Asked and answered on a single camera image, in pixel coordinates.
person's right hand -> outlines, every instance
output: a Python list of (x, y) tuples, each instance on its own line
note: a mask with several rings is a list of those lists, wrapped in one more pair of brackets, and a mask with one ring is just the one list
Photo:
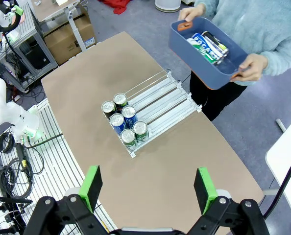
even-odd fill
[(196, 7), (183, 8), (179, 12), (178, 20), (192, 21), (196, 16), (202, 16), (205, 13), (205, 5), (203, 3), (198, 4)]

finger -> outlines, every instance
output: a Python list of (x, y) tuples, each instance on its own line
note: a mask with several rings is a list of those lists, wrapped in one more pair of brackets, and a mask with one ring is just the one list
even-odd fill
[(189, 13), (190, 12), (189, 12), (189, 10), (187, 8), (182, 9), (179, 12), (178, 20), (179, 21), (184, 20), (189, 15)]
[(257, 73), (258, 70), (257, 70), (257, 67), (254, 65), (254, 63), (252, 64), (252, 66), (245, 70), (245, 71), (241, 71), (239, 74), (242, 76), (242, 77), (249, 77), (255, 73)]
[(185, 20), (186, 20), (187, 22), (189, 22), (189, 21), (193, 21), (194, 18), (195, 18), (196, 16), (197, 16), (197, 15), (196, 15), (196, 12), (195, 12), (195, 11), (192, 11), (192, 12), (190, 12), (190, 14), (185, 18)]
[(247, 58), (239, 65), (239, 68), (246, 69), (253, 62), (253, 57), (248, 55)]
[(230, 79), (230, 82), (236, 82), (236, 81), (240, 81), (240, 82), (251, 82), (251, 81), (259, 81), (261, 78), (261, 75), (259, 73), (255, 73), (249, 77), (241, 77), (241, 76), (237, 76), (234, 77), (232, 79)]

white bucket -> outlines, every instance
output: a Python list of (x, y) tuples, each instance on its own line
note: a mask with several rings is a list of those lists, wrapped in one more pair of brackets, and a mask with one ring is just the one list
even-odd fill
[(181, 0), (155, 0), (155, 6), (158, 10), (164, 12), (175, 12), (180, 8)]

can rack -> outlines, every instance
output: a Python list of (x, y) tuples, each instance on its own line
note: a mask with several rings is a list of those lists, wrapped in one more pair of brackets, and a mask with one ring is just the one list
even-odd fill
[(148, 125), (148, 139), (138, 142), (135, 149), (127, 149), (132, 158), (136, 152), (195, 111), (201, 112), (181, 82), (170, 70), (163, 70), (125, 93), (129, 105), (136, 109), (137, 118)]

cardboard box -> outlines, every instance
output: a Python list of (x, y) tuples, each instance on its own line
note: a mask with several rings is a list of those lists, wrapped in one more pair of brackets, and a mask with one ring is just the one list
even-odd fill
[[(75, 18), (74, 22), (86, 48), (89, 48), (95, 45), (97, 41), (87, 11), (82, 7), (81, 12), (82, 14)], [(58, 65), (65, 63), (81, 52), (69, 23), (57, 27), (46, 35), (44, 40)]]

